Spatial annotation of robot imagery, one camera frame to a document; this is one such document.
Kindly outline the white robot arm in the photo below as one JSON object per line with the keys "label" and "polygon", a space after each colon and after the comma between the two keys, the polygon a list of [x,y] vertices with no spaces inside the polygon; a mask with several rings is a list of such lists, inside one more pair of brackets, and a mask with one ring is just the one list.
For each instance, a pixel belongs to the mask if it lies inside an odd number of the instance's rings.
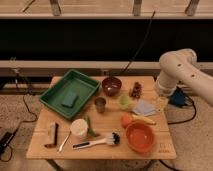
{"label": "white robot arm", "polygon": [[192,49],[164,53],[159,59],[161,71],[155,82],[157,94],[171,96],[181,81],[213,106],[213,77],[197,69],[196,61],[197,55]]}

